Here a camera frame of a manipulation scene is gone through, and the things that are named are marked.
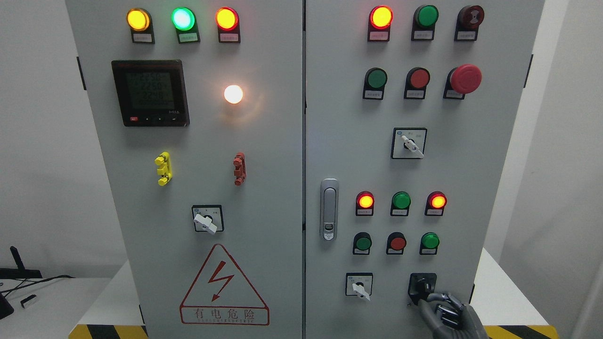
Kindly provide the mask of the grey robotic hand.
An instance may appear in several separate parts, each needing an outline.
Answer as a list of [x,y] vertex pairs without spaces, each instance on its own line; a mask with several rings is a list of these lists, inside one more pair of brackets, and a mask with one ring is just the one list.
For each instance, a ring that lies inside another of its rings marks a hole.
[[433,339],[488,339],[478,314],[448,293],[431,293],[418,301]]

